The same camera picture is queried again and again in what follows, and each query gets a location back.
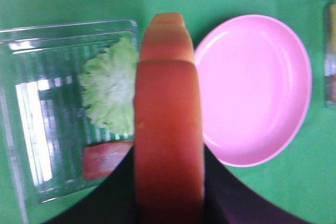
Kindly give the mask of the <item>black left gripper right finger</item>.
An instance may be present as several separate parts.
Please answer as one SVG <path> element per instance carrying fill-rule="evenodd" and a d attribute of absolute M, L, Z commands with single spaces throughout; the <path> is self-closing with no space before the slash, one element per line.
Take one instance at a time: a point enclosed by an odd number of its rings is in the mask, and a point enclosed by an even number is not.
<path fill-rule="evenodd" d="M 307 223 L 243 184 L 209 150 L 205 153 L 203 223 Z"/>

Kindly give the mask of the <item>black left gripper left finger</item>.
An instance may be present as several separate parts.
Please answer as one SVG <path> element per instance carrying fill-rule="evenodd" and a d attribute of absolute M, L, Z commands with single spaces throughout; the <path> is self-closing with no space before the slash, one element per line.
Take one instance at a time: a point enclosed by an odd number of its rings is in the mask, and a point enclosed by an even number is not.
<path fill-rule="evenodd" d="M 133 148 L 82 200 L 45 223 L 136 223 Z"/>

